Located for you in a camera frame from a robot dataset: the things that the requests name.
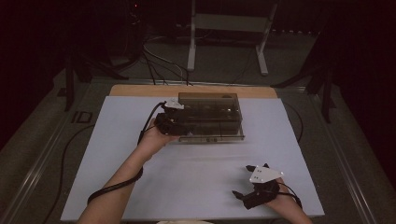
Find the white paper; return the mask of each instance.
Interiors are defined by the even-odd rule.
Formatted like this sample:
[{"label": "white paper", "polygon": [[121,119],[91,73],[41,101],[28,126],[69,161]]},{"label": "white paper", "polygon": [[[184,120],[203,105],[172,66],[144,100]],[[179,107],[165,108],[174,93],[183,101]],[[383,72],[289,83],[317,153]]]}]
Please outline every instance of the white paper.
[{"label": "white paper", "polygon": [[[78,169],[61,220],[76,220],[88,197],[116,172],[161,97],[108,96]],[[235,219],[277,217],[271,209],[247,210],[232,190],[250,193],[246,165],[265,163],[282,171],[309,216],[324,215],[303,155],[279,99],[245,99],[239,104],[246,136],[242,142],[168,144],[144,166],[124,212],[126,220]]]}]

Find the metal frame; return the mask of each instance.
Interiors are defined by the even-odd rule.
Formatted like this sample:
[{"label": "metal frame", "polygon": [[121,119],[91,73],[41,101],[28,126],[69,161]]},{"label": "metal frame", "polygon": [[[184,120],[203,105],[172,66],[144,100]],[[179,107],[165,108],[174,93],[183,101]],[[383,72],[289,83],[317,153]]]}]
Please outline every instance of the metal frame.
[{"label": "metal frame", "polygon": [[189,59],[187,69],[192,72],[195,69],[195,30],[211,29],[211,30],[233,30],[244,32],[262,32],[262,42],[256,46],[257,59],[260,66],[260,71],[263,76],[268,75],[267,64],[264,58],[264,47],[267,42],[268,35],[271,31],[271,26],[276,14],[277,3],[274,3],[270,15],[264,17],[241,17],[241,16],[223,16],[212,14],[201,14],[195,11],[195,0],[191,3],[191,40]]}]

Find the black cord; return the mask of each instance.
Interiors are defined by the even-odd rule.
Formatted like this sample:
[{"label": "black cord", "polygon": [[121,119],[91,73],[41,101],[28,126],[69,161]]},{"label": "black cord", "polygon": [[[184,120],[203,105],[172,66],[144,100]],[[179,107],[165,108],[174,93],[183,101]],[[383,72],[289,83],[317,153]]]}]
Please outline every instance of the black cord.
[{"label": "black cord", "polygon": [[161,57],[158,57],[157,55],[155,55],[155,54],[151,53],[150,51],[146,50],[146,48],[143,48],[143,51],[145,51],[147,54],[151,55],[152,57],[154,57],[154,58],[156,58],[156,59],[159,59],[159,60],[161,60],[161,61],[163,61],[163,62],[170,63],[170,64],[173,64],[173,65],[175,65],[175,66],[178,66],[178,67],[182,68],[182,69],[186,72],[186,74],[187,74],[187,85],[190,84],[190,82],[189,82],[190,72],[189,72],[189,70],[188,70],[187,68],[185,68],[185,67],[183,67],[183,66],[181,66],[181,65],[179,65],[179,64],[177,64],[177,63],[172,63],[172,62],[167,61],[167,60],[165,60],[165,59],[163,59],[163,58],[161,58]]},{"label": "black cord", "polygon": [[85,131],[85,130],[87,130],[87,129],[93,127],[93,126],[95,126],[95,125],[93,124],[93,125],[87,126],[87,127],[83,128],[83,129],[79,130],[78,132],[76,132],[76,133],[70,138],[70,140],[67,142],[66,146],[64,146],[64,153],[63,153],[63,155],[62,155],[62,162],[61,162],[61,174],[60,174],[60,177],[59,177],[58,192],[57,192],[57,194],[56,194],[56,199],[55,199],[55,201],[54,201],[54,203],[53,203],[51,209],[49,210],[49,212],[48,212],[46,218],[45,218],[44,221],[43,221],[43,224],[44,224],[44,223],[47,223],[48,219],[50,218],[50,215],[52,214],[53,210],[55,209],[56,204],[58,203],[58,201],[59,201],[59,199],[60,199],[60,197],[61,197],[61,192],[62,192],[62,188],[63,188],[63,184],[64,184],[64,160],[65,160],[66,151],[67,151],[67,149],[69,148],[70,143],[73,141],[73,139],[74,139],[77,135],[79,135],[79,134],[82,133],[83,131]]},{"label": "black cord", "polygon": [[151,64],[152,61],[147,57],[147,55],[146,55],[145,53],[143,53],[143,54],[144,54],[144,58],[145,58],[145,60],[146,60],[146,64],[147,64],[149,67],[151,67],[152,70],[154,70],[154,73],[155,73],[160,79],[163,80],[163,84],[168,85],[168,83],[167,83],[166,80],[165,80],[165,77],[164,77],[163,75],[161,75],[161,74],[157,71],[157,69],[155,69],[154,65]]},{"label": "black cord", "polygon": [[132,177],[131,179],[129,179],[127,181],[124,181],[124,182],[121,182],[121,183],[116,184],[116,185],[109,186],[109,187],[104,188],[104,189],[97,190],[95,193],[91,194],[91,196],[88,198],[87,204],[89,204],[93,199],[95,199],[95,198],[97,198],[97,197],[99,197],[101,195],[104,195],[104,194],[109,193],[110,191],[113,191],[113,190],[116,190],[116,189],[121,189],[123,187],[126,187],[126,186],[136,182],[138,179],[140,179],[140,177],[142,177],[142,175],[143,175],[143,167],[139,170],[139,173],[137,173],[137,175]]},{"label": "black cord", "polygon": [[298,117],[298,119],[299,119],[299,121],[300,121],[300,124],[301,124],[301,131],[300,131],[300,135],[297,137],[297,143],[300,143],[301,138],[303,137],[303,132],[304,132],[304,123],[303,123],[303,119],[301,118],[299,112],[298,112],[293,106],[291,106],[290,104],[288,104],[288,103],[286,103],[286,102],[283,102],[283,104],[285,104],[285,105],[287,105],[288,107],[290,107],[290,108],[294,111],[294,113],[297,115],[297,117]]},{"label": "black cord", "polygon": [[244,70],[242,70],[242,73],[241,73],[241,74],[239,74],[238,76],[236,76],[236,78],[229,84],[229,86],[235,84],[235,82],[236,82],[237,80],[241,79],[241,78],[244,76],[244,74],[245,74],[245,72],[247,71],[247,68],[248,68],[248,63],[249,63],[249,61],[250,61],[250,55],[251,55],[251,52],[252,52],[252,51],[253,51],[253,49],[251,49],[251,50],[249,51],[249,53],[248,53],[247,61],[246,61],[246,63],[245,63]]},{"label": "black cord", "polygon": [[[143,55],[143,57],[146,59],[146,62],[148,62],[149,59],[147,58],[146,54],[143,53],[142,55]],[[154,85],[156,85],[156,83],[155,83],[155,78],[154,78],[154,75],[152,75],[151,66],[149,65],[149,63],[148,63],[148,70],[149,70],[149,74],[151,75],[151,78],[152,78],[152,83],[153,83]]]},{"label": "black cord", "polygon": [[192,86],[192,84],[191,84],[186,78],[184,78],[183,76],[179,75],[179,74],[176,73],[174,70],[172,70],[172,69],[170,69],[170,68],[168,68],[168,67],[166,67],[166,66],[163,66],[163,65],[160,64],[160,63],[156,63],[156,62],[154,62],[154,61],[152,61],[152,60],[149,60],[149,61],[150,61],[151,63],[154,63],[154,64],[156,64],[156,65],[158,65],[158,66],[160,66],[160,67],[162,67],[162,68],[168,70],[169,72],[171,72],[171,73],[174,74],[175,76],[180,77],[181,79],[183,79],[183,81],[185,81],[185,82],[187,83],[187,85],[191,85],[191,86]]},{"label": "black cord", "polygon": [[[139,145],[139,143],[140,143],[140,140],[142,140],[143,134],[144,134],[147,130],[150,129],[150,128],[147,129],[147,127],[148,127],[148,125],[149,125],[149,122],[151,121],[152,115],[154,114],[154,112],[157,110],[157,108],[158,108],[160,105],[165,105],[165,104],[166,104],[166,102],[158,103],[158,104],[155,105],[154,108],[152,109],[151,113],[150,113],[149,116],[148,116],[148,120],[146,121],[146,124],[145,124],[145,126],[143,127],[143,130],[140,132],[139,138],[138,138],[138,140],[137,140],[137,144],[138,144],[138,145]],[[131,179],[126,180],[126,181],[123,181],[123,182],[121,182],[121,183],[119,183],[119,184],[116,184],[116,185],[109,186],[109,187],[104,188],[104,189],[99,189],[99,190],[97,190],[96,192],[94,192],[93,194],[91,194],[91,196],[88,198],[87,204],[89,204],[93,199],[95,199],[95,198],[97,198],[97,197],[99,197],[99,196],[101,196],[101,195],[103,195],[103,194],[109,193],[109,192],[111,192],[111,191],[113,191],[113,190],[116,190],[116,189],[124,188],[124,187],[126,187],[126,186],[128,186],[128,185],[130,185],[130,184],[132,184],[132,183],[134,183],[134,182],[136,182],[136,181],[142,176],[142,174],[143,174],[143,167],[140,169],[139,173],[137,173],[137,175],[134,176],[134,177],[132,177]]]}]

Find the gray floor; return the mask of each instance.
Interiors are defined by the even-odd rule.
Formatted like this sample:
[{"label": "gray floor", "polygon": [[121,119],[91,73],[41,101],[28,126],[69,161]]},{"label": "gray floor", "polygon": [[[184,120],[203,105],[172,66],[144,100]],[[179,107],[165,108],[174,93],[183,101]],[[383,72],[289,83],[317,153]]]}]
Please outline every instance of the gray floor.
[{"label": "gray floor", "polygon": [[[190,82],[257,86],[275,84],[298,73],[314,41],[315,38],[308,35],[270,35],[264,53],[269,70],[267,77],[260,75],[251,43],[212,46],[199,42],[195,71],[190,76]],[[186,39],[180,38],[175,42],[160,38],[148,42],[147,48],[167,60],[187,66]],[[169,63],[150,59],[179,72]],[[161,67],[157,69],[168,83],[181,84],[180,77]],[[16,212],[12,216],[15,218],[5,223],[42,223],[56,200],[61,160],[67,142],[76,132],[94,124],[114,84],[151,83],[144,63],[137,63],[121,74],[130,77],[130,80],[120,82],[98,74],[91,84],[78,85],[77,101],[70,113],[64,112],[65,99],[56,96],[64,86],[64,73],[55,78],[53,91],[0,152],[0,212],[8,217],[9,208],[15,208],[13,211]],[[332,124],[328,125],[318,115],[319,96],[306,95],[302,91],[306,81],[276,91],[285,103],[296,136],[304,130],[300,147],[326,214],[324,217],[313,217],[314,223],[396,223],[393,215],[396,211],[395,191],[340,92],[334,87],[332,99],[336,108],[331,110]],[[293,109],[301,116],[304,128]],[[92,122],[71,123],[75,111],[92,112]],[[62,194],[47,223],[61,223],[59,218],[91,133],[92,128],[83,131],[67,148]],[[42,164],[43,169],[35,169],[30,174],[43,151],[51,151],[46,159],[48,162]],[[23,185],[28,175],[37,177],[31,179],[33,184],[30,186]],[[266,223],[264,220],[213,222]]]}]

